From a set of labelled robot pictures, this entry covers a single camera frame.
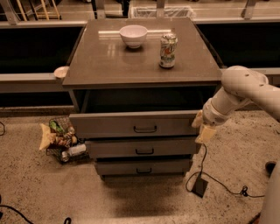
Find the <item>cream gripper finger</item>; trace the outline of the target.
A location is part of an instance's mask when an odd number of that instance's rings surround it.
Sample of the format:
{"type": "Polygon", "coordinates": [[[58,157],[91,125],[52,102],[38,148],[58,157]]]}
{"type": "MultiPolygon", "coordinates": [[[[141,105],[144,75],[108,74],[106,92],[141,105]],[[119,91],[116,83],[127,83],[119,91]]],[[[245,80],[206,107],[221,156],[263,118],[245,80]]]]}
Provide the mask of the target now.
{"type": "Polygon", "coordinates": [[[216,127],[207,124],[202,124],[199,129],[199,135],[196,137],[197,144],[207,143],[216,133],[216,127]]]}
{"type": "Polygon", "coordinates": [[[192,121],[192,127],[198,128],[203,122],[202,110],[200,110],[192,121]]]}

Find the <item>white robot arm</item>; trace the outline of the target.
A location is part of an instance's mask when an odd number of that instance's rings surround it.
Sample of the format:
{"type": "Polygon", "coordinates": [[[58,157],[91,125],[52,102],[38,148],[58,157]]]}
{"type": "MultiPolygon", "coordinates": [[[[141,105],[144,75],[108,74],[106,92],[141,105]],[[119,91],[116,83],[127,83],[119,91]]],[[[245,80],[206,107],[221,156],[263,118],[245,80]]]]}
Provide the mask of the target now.
{"type": "MultiPolygon", "coordinates": [[[[204,144],[237,109],[253,102],[276,121],[280,122],[280,88],[269,84],[268,78],[244,66],[231,66],[221,75],[221,88],[207,100],[192,122],[199,128],[195,142],[204,144]]],[[[280,161],[265,165],[269,184],[264,196],[258,224],[280,224],[280,161]]]]}

